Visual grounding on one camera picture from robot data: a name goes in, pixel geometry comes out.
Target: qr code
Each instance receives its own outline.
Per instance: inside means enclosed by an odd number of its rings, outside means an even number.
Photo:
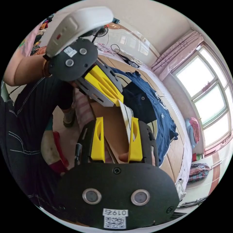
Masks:
[[[75,49],[72,49],[71,47],[67,47],[64,52],[69,56],[69,57],[73,57],[77,51]]]
[[[106,217],[106,216],[104,216],[104,228],[126,229],[126,217]]]

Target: blue t-shirt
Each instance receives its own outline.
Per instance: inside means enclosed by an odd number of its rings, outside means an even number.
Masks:
[[[171,140],[178,139],[178,133],[175,131],[175,122],[171,118],[167,107],[158,93],[141,78],[141,75],[137,71],[134,73],[125,73],[116,68],[112,68],[112,70],[114,73],[124,75],[131,80],[123,88],[122,94],[124,96],[124,104],[132,109],[134,117],[146,124],[157,120],[157,134],[155,137],[158,148],[159,166],[162,165]]]

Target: plaid shirt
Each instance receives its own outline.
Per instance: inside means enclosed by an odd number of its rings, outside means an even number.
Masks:
[[[210,171],[210,167],[206,163],[192,164],[189,173],[188,184],[203,180]]]

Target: electric fan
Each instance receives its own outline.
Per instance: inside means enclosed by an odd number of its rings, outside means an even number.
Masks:
[[[108,33],[108,27],[106,25],[102,26],[98,32],[94,35],[94,38],[92,40],[92,43],[95,41],[96,37],[102,37],[105,36]]]

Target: white sticker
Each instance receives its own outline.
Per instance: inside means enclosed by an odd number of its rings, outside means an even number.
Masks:
[[[104,228],[107,228],[107,229],[126,229],[126,217],[107,217],[107,216],[104,216]]]
[[[128,217],[128,210],[127,209],[103,209],[103,216]]]
[[[70,46],[67,47],[64,52],[69,56],[69,57],[73,57],[77,51],[75,49],[72,49]]]

